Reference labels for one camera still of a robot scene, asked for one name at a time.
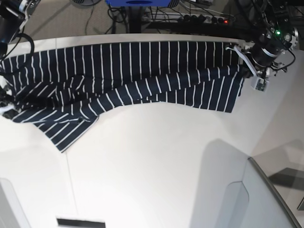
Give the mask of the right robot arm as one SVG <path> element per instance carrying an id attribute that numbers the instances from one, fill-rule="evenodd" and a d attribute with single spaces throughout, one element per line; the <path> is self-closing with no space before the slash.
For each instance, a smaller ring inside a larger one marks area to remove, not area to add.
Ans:
<path id="1" fill-rule="evenodd" d="M 1 76 L 13 76 L 21 72 L 33 57 L 34 41 L 24 33 L 23 29 L 39 3 L 39 0 L 2 0 L 0 2 L 0 61 L 3 62 L 9 56 L 8 44 L 15 38 L 24 38 L 30 43 L 30 53 L 24 63 L 10 72 L 1 71 Z"/>

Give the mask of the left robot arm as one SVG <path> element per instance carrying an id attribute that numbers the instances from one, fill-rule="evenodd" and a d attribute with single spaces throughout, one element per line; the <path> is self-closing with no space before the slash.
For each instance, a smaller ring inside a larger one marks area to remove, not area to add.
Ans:
<path id="1" fill-rule="evenodd" d="M 250 27 L 251 41 L 254 46 L 248 51 L 250 60 L 260 68 L 274 71 L 286 71 L 296 60 L 293 54 L 299 41 L 299 32 L 290 20 L 285 0 L 249 0 L 249 12 L 245 11 L 245 2 L 236 0 L 235 5 Z M 284 65 L 275 60 L 283 52 L 289 52 L 293 60 Z"/>

